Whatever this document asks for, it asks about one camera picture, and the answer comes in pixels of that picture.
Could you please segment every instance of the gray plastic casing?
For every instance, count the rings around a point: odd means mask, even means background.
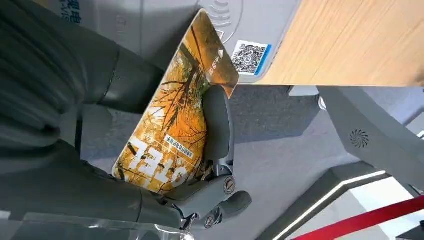
[[[59,0],[47,0],[61,15]],[[230,56],[239,40],[271,45],[258,75],[240,74],[239,83],[260,80],[268,71],[300,0],[79,0],[81,25],[166,69],[199,8],[205,8]]]

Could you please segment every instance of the metal screw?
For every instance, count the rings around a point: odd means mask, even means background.
[[[224,182],[224,192],[228,195],[232,194],[236,189],[236,182],[233,177],[227,177]]]
[[[210,229],[215,223],[215,217],[213,215],[210,215],[206,218],[206,221],[204,221],[204,227],[207,229]]]

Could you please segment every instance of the robotic arm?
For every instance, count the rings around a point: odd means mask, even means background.
[[[247,192],[233,194],[233,125],[222,87],[203,98],[212,174],[153,195],[81,161],[58,126],[83,103],[142,113],[163,71],[28,0],[1,1],[0,24],[0,208],[9,220],[45,213],[188,230],[249,206]]]

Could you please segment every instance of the plastic cover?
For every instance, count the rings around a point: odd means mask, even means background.
[[[22,221],[0,219],[0,239],[194,240],[194,237],[157,224],[28,213]]]

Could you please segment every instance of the gray device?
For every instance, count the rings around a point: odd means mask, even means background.
[[[34,0],[65,19],[71,11],[59,0]],[[268,71],[301,0],[79,0],[78,24],[166,69],[193,15],[204,8],[230,57],[241,84]],[[238,41],[252,44],[245,50]]]
[[[424,189],[424,141],[359,87],[319,86],[344,148],[404,184]]]

